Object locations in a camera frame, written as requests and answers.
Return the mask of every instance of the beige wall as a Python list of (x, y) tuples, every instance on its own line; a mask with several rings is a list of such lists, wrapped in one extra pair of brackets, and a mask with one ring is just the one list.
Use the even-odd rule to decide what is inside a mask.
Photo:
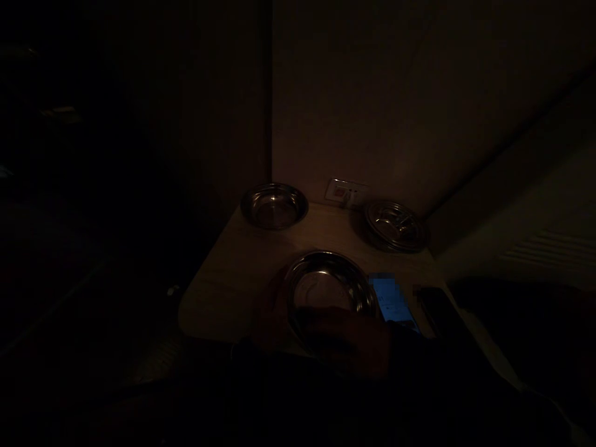
[(266, 181), (258, 1), (80, 5), (134, 123), (186, 193), (205, 238)]
[(428, 218), (446, 281), (492, 276), (596, 290), (594, 122), (593, 74)]
[(273, 179), (431, 209), (596, 54), (591, 2), (280, 1)]

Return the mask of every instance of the wall switch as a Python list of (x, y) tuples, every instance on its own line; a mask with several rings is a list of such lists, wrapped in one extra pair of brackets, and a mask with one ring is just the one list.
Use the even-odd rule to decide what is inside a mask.
[(326, 200), (341, 202), (346, 208), (358, 208), (364, 204), (367, 193), (367, 185), (331, 179), (327, 186), (325, 198)]

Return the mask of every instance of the wooden table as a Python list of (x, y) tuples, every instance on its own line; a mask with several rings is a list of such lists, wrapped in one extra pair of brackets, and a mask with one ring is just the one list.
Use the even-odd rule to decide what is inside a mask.
[(365, 273), (394, 273), (425, 336), (433, 332), (412, 294), (413, 286), (446, 289), (432, 255), (385, 253), (373, 248), (362, 231), (360, 212), (311, 204), (304, 220), (283, 231), (250, 225), (237, 208), (186, 290), (178, 311), (190, 336), (235, 342), (250, 328), (251, 302), (276, 271), (309, 250), (341, 253)]

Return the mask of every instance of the metal bowl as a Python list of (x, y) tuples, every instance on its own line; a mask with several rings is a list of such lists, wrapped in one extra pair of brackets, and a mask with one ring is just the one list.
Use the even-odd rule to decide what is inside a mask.
[(428, 243), (426, 227), (413, 211), (394, 202), (373, 202), (364, 209), (369, 237), (382, 250), (416, 253)]
[(377, 295), (356, 264), (332, 251), (311, 251), (288, 269), (287, 307), (343, 307), (359, 314), (379, 316)]
[(267, 230), (283, 230), (304, 219), (309, 202), (296, 188), (282, 183), (255, 186), (240, 203), (247, 221)]

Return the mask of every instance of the smartphone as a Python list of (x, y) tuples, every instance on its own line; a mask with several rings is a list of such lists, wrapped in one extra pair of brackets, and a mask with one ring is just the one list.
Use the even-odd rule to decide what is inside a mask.
[(381, 314), (385, 321), (393, 321), (406, 326), (418, 333), (418, 325), (412, 318), (408, 303), (402, 293), (399, 284), (394, 278), (371, 278), (369, 282), (377, 294)]

